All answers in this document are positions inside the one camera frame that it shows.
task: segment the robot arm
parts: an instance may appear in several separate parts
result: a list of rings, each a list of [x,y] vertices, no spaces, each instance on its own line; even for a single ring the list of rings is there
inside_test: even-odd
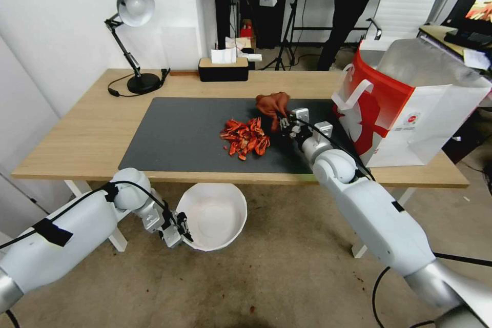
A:
[[[58,229],[69,235],[68,241],[61,246],[48,241],[48,234],[36,232],[10,247],[0,260],[0,313],[13,306],[23,294],[62,278],[103,243],[114,232],[118,222],[130,212],[142,218],[147,231],[158,231],[168,247],[174,247],[184,237],[190,237],[184,214],[161,208],[138,187],[119,183],[121,181],[137,184],[162,204],[145,174],[128,168],[113,177],[111,182],[117,183],[117,190],[108,190],[113,193],[112,196],[108,191],[96,191],[82,201],[83,196],[73,199],[50,214],[45,218],[54,225],[50,236],[56,238]]]
[[[298,118],[307,121],[307,109],[294,110],[291,121]],[[436,320],[436,326],[492,327],[492,292],[439,263],[424,230],[383,186],[358,178],[354,159],[333,149],[318,132],[285,118],[280,126],[298,142],[316,179],[333,193],[340,212],[367,249],[404,277],[423,300],[451,309]],[[330,136],[328,122],[315,127]]]

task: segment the wooden table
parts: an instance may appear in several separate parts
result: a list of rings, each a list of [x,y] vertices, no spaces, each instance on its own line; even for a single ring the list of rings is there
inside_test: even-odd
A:
[[[340,87],[342,72],[250,71],[245,82],[200,82],[198,76],[168,76],[163,87],[139,97],[114,97],[110,81],[131,73],[108,69],[45,139],[12,173],[22,179],[61,179],[80,195],[87,180],[109,180],[142,120],[151,100],[166,97],[244,97],[285,91],[292,98],[331,98]],[[112,87],[123,91],[126,79]],[[312,174],[146,172],[151,181],[231,182],[267,185],[317,185]],[[400,203],[414,188],[464,188],[468,181],[440,152],[428,165],[374,168],[374,176],[387,187],[400,188]],[[116,232],[112,242],[121,250],[126,241]]]
[[[446,33],[449,31],[454,31],[456,28],[446,27],[446,26],[436,26],[436,25],[425,25],[419,28],[421,34],[423,33],[431,41],[438,43],[440,46],[445,47],[448,51],[452,52],[455,56],[463,59],[463,50],[465,47],[452,44],[450,42],[444,41]]]

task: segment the light stand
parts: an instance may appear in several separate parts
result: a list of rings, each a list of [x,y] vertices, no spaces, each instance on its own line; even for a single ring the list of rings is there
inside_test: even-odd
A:
[[[296,17],[296,9],[297,9],[297,0],[294,0],[294,2],[291,3],[291,15],[289,16],[289,21],[287,22],[287,27],[285,28],[285,33],[283,35],[283,39],[282,39],[282,43],[280,45],[280,51],[278,53],[278,56],[275,59],[273,59],[270,63],[268,63],[266,66],[261,68],[262,70],[267,69],[273,63],[275,63],[275,70],[279,70],[280,66],[282,66],[282,69],[285,70],[285,66],[283,65],[283,61],[282,61],[282,54],[283,54],[284,48],[287,48],[287,51],[290,53],[289,59],[291,61],[291,66],[294,64],[295,55],[294,55],[294,52],[292,51],[292,47],[291,47],[292,35],[293,35],[294,30],[292,30],[290,42],[288,40],[288,37],[289,37],[289,29],[291,27],[291,23],[294,20],[294,18]]]

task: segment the black lamp base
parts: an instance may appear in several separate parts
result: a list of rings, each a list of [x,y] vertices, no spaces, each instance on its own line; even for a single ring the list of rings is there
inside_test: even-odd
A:
[[[158,76],[151,73],[143,73],[141,77],[133,76],[128,80],[127,87],[135,94],[145,94],[157,90],[162,86]]]

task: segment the computer screen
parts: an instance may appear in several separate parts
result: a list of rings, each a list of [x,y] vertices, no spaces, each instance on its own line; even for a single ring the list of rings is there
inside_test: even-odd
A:
[[[443,25],[492,34],[492,0],[458,0]]]

